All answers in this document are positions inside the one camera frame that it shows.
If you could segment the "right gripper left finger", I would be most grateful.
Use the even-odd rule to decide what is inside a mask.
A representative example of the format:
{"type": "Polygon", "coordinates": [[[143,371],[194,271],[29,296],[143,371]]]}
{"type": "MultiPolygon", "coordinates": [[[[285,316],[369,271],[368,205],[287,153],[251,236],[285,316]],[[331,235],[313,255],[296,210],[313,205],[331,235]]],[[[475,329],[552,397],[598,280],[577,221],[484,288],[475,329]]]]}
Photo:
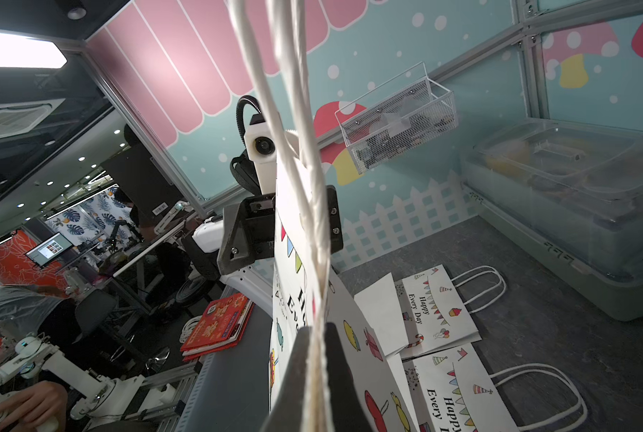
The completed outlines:
{"type": "Polygon", "coordinates": [[[304,327],[297,333],[282,380],[282,387],[272,410],[260,428],[261,432],[302,431],[304,393],[311,340],[311,327],[304,327]]]}

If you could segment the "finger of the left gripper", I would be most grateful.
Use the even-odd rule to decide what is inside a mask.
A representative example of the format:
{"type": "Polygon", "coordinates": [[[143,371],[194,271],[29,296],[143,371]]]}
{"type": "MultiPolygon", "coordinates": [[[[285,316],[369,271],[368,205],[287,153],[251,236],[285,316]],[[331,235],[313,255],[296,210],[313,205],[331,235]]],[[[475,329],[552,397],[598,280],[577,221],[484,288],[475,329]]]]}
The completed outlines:
{"type": "Polygon", "coordinates": [[[338,194],[336,188],[333,185],[328,185],[326,190],[330,219],[331,252],[337,253],[344,248],[338,194]]]}

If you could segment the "paper bag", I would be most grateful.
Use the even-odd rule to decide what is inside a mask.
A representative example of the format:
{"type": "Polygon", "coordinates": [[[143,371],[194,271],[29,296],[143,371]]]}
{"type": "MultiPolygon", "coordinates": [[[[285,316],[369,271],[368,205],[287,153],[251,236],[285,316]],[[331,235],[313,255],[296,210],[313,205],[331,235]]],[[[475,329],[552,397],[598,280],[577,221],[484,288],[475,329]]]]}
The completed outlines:
{"type": "Polygon", "coordinates": [[[470,343],[406,361],[403,369],[420,431],[536,431],[547,427],[573,431],[588,417],[585,400],[561,370],[531,363],[490,374],[470,343]],[[575,403],[548,419],[517,425],[499,387],[525,374],[559,380],[575,403]]]}
{"type": "Polygon", "coordinates": [[[398,282],[388,274],[355,300],[384,353],[407,361],[480,340],[472,316],[506,291],[505,279],[492,266],[451,276],[438,265],[398,282]]]}
{"type": "Polygon", "coordinates": [[[278,113],[245,3],[232,1],[228,12],[276,144],[269,413],[282,387],[297,333],[311,327],[302,431],[335,431],[324,341],[325,325],[334,323],[371,431],[413,431],[416,422],[409,415],[379,339],[331,267],[327,185],[308,89],[304,4],[266,4],[273,51],[294,119],[292,130],[285,129],[278,113]]]}

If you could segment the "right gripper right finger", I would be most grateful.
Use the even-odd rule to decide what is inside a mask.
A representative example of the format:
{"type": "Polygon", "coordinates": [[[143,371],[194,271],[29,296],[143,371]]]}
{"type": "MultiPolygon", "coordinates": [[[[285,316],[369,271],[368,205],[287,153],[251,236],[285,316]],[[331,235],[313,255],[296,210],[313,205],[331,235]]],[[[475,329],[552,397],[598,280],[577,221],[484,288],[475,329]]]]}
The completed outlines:
{"type": "Polygon", "coordinates": [[[334,323],[324,329],[332,425],[335,431],[371,431],[334,323]]]}

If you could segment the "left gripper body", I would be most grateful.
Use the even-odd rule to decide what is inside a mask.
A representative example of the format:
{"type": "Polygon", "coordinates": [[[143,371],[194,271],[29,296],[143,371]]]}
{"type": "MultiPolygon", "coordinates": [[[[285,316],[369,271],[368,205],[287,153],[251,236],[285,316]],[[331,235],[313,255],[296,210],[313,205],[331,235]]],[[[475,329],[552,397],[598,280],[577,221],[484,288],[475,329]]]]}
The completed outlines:
{"type": "Polygon", "coordinates": [[[274,257],[276,208],[274,195],[259,195],[223,211],[223,239],[217,258],[222,275],[229,275],[274,257]]]}

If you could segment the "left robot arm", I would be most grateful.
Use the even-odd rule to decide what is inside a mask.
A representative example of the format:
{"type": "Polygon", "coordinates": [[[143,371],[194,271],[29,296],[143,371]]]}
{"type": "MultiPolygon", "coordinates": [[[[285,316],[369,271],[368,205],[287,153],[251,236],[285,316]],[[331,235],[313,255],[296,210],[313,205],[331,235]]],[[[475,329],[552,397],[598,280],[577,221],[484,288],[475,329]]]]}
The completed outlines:
{"type": "Polygon", "coordinates": [[[252,196],[207,217],[184,237],[183,245],[204,277],[231,286],[269,311],[273,285],[252,266],[275,252],[276,144],[255,97],[240,97],[236,121],[245,150],[231,160],[231,174],[252,196]]]}

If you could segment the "small white robot arm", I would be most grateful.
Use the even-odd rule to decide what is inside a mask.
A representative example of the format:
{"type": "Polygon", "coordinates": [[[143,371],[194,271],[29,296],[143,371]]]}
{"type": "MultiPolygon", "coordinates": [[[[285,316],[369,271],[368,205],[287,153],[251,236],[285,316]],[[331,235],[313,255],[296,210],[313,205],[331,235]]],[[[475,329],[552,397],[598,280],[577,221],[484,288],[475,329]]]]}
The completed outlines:
{"type": "MultiPolygon", "coordinates": [[[[125,380],[94,376],[69,361],[55,345],[33,336],[19,341],[14,355],[0,364],[0,387],[17,376],[31,379],[42,371],[55,374],[81,394],[71,417],[88,418],[91,428],[120,420],[145,419],[182,407],[172,379],[154,383],[142,375],[125,380]]],[[[14,391],[0,391],[0,403],[14,395],[14,391]]],[[[0,414],[0,423],[7,415],[6,411],[0,414]]]]}

